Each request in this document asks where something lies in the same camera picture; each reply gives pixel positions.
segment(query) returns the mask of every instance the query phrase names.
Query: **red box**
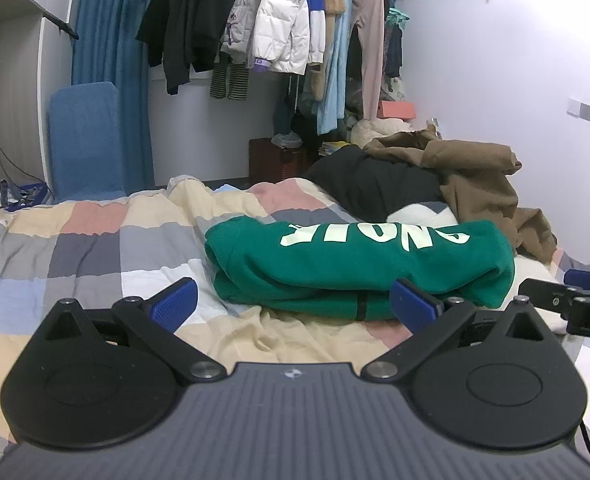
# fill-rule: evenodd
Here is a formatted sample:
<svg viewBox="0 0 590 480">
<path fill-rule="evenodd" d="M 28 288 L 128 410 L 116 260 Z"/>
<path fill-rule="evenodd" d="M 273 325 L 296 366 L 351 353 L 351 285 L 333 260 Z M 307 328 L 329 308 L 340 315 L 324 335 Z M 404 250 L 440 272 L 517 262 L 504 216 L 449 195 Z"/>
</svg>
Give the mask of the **red box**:
<svg viewBox="0 0 590 480">
<path fill-rule="evenodd" d="M 406 101 L 380 101 L 377 107 L 377 117 L 380 119 L 415 119 L 415 105 Z"/>
</svg>

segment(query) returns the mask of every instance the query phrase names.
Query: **light blue garment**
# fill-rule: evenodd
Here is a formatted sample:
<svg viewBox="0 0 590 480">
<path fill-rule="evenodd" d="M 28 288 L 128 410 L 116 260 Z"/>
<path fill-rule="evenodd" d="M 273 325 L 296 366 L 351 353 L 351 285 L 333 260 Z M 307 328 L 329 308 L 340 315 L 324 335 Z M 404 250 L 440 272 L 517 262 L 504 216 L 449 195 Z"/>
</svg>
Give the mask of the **light blue garment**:
<svg viewBox="0 0 590 480">
<path fill-rule="evenodd" d="M 224 184 L 223 186 L 218 187 L 213 193 L 221 193 L 222 191 L 239 191 L 235 186 L 231 186 L 230 184 Z"/>
<path fill-rule="evenodd" d="M 335 17 L 335 33 L 326 65 L 326 93 L 317 108 L 317 134 L 336 129 L 337 120 L 344 118 L 346 101 L 346 57 L 351 37 L 351 9 L 353 0 L 346 1 L 346 11 Z"/>
</svg>

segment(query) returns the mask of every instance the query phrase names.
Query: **checkered blanket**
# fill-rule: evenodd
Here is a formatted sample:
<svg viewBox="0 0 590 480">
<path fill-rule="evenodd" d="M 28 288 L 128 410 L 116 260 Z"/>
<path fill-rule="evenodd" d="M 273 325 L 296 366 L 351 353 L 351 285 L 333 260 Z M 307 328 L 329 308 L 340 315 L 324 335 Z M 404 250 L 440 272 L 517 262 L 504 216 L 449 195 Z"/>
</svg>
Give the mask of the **checkered blanket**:
<svg viewBox="0 0 590 480">
<path fill-rule="evenodd" d="M 212 225 L 239 215 L 303 226 L 356 221 L 302 179 L 213 193 L 198 180 L 179 177 L 166 190 L 112 202 L 0 210 L 0 386 L 59 298 L 108 308 L 124 296 L 148 298 L 182 276 L 197 282 L 199 301 L 176 334 L 229 371 L 238 361 L 347 361 L 360 370 L 410 336 L 395 321 L 350 322 L 222 302 L 213 290 L 204 237 Z M 558 251 L 548 269 L 526 274 L 560 279 L 576 266 Z M 0 457 L 11 443 L 0 409 Z"/>
</svg>

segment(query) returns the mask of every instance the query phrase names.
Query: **metal pivot screw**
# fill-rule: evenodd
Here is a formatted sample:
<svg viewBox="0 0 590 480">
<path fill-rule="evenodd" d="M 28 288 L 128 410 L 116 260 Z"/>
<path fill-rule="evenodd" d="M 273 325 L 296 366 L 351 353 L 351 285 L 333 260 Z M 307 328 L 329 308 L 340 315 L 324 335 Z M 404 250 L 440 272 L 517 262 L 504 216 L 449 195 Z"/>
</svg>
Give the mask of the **metal pivot screw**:
<svg viewBox="0 0 590 480">
<path fill-rule="evenodd" d="M 366 367 L 366 373 L 376 379 L 390 379 L 397 375 L 397 367 L 386 361 L 375 361 Z"/>
<path fill-rule="evenodd" d="M 222 373 L 221 367 L 210 361 L 199 361 L 191 366 L 191 373 L 200 379 L 214 379 Z"/>
</svg>

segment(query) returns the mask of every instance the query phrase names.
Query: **green sweatshirt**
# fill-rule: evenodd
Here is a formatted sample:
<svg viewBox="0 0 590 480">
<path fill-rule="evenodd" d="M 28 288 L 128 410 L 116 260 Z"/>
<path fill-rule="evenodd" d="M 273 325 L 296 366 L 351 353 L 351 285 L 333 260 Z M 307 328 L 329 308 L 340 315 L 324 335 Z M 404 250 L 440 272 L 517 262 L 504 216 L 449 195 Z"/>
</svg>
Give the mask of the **green sweatshirt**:
<svg viewBox="0 0 590 480">
<path fill-rule="evenodd" d="M 515 273 L 492 222 L 432 229 L 406 224 L 262 224 L 240 216 L 206 232 L 215 291 L 225 301 L 317 316 L 390 319 L 398 278 L 436 296 L 499 307 Z"/>
</svg>

